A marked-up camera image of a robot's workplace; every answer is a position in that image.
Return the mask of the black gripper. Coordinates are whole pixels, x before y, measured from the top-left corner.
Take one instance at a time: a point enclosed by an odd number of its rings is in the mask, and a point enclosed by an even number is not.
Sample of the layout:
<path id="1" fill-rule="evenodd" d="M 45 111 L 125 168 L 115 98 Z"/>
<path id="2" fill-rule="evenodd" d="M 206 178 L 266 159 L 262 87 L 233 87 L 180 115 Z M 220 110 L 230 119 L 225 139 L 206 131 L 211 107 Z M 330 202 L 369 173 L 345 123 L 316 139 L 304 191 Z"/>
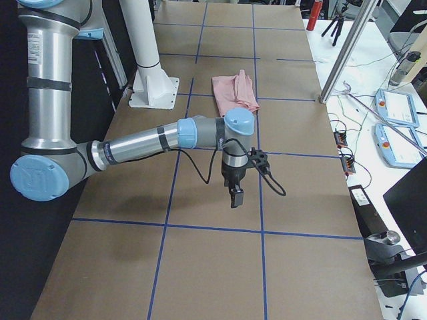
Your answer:
<path id="1" fill-rule="evenodd" d="M 231 208 L 235 209 L 243 205 L 244 190 L 241 189 L 240 181 L 246 175 L 246 166 L 232 167 L 222 163 L 221 172 L 224 178 L 224 186 L 229 188 Z"/>

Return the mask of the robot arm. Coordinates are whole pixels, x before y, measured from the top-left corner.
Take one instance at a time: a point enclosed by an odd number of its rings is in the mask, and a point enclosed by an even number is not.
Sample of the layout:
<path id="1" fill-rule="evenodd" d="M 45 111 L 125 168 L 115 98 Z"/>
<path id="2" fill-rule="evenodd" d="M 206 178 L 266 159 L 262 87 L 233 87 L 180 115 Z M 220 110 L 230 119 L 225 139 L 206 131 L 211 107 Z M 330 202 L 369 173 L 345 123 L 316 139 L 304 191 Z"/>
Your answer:
<path id="1" fill-rule="evenodd" d="M 22 142 L 22 156 L 11 166 L 10 180 L 22 196 L 50 201 L 111 165 L 212 147 L 223 153 L 231 206 L 243 203 L 240 182 L 252 166 L 250 111 L 238 107 L 223 117 L 188 117 L 109 141 L 75 143 L 70 136 L 72 43 L 103 37 L 102 3 L 20 1 L 18 16 L 27 28 L 29 136 Z"/>

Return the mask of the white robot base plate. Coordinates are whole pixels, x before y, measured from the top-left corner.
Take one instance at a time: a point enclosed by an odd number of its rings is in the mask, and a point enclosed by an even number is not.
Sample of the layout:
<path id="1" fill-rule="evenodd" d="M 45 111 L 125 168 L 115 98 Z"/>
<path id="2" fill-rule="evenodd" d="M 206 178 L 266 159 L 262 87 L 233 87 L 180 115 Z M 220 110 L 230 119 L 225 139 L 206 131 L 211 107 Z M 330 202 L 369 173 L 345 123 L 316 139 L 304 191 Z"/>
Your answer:
<path id="1" fill-rule="evenodd" d="M 173 109 L 179 79 L 162 69 L 148 1 L 121 1 L 137 64 L 131 107 Z"/>

